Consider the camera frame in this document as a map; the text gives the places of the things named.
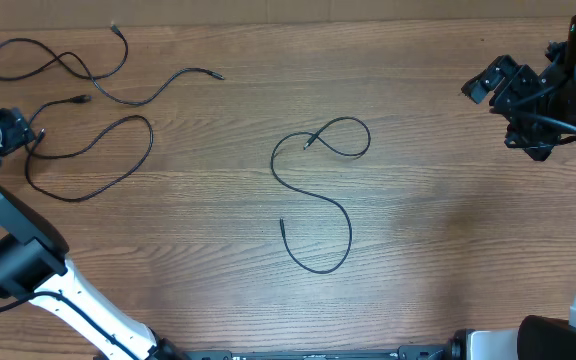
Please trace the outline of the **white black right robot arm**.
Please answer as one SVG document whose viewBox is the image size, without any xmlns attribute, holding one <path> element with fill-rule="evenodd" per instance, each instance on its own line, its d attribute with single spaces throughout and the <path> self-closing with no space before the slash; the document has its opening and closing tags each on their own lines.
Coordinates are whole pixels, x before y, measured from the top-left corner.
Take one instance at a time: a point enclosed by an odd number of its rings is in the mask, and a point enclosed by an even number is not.
<svg viewBox="0 0 576 360">
<path fill-rule="evenodd" d="M 510 56 L 497 57 L 462 92 L 507 122 L 504 144 L 545 161 L 557 146 L 576 143 L 576 33 L 546 50 L 549 66 L 536 74 Z M 576 359 L 576 294 L 566 320 L 529 315 L 514 329 L 463 330 L 450 359 Z"/>
</svg>

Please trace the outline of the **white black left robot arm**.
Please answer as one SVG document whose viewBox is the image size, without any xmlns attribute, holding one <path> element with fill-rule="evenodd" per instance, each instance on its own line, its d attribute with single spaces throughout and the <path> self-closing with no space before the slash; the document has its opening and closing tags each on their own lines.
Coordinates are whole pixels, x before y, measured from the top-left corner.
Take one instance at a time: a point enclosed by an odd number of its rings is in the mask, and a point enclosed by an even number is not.
<svg viewBox="0 0 576 360">
<path fill-rule="evenodd" d="M 38 142 L 15 109 L 0 109 L 0 164 Z M 44 217 L 0 185 L 0 298 L 13 309 L 31 303 L 67 323 L 104 359 L 176 359 L 164 338 L 115 307 L 74 265 L 64 237 Z"/>
</svg>

